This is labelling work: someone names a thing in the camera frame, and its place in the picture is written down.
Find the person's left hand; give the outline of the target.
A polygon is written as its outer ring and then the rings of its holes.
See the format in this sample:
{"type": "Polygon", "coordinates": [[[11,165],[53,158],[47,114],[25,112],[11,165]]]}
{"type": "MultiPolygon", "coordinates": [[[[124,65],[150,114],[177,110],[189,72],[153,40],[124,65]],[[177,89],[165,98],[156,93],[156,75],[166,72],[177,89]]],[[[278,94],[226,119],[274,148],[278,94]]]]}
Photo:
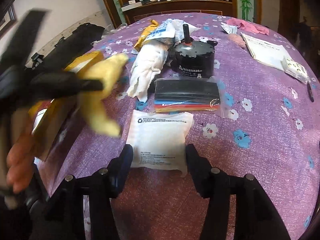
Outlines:
{"type": "Polygon", "coordinates": [[[28,116],[25,126],[7,156],[7,184],[14,194],[24,191],[33,177],[37,143],[32,135],[33,121],[28,116]]]}

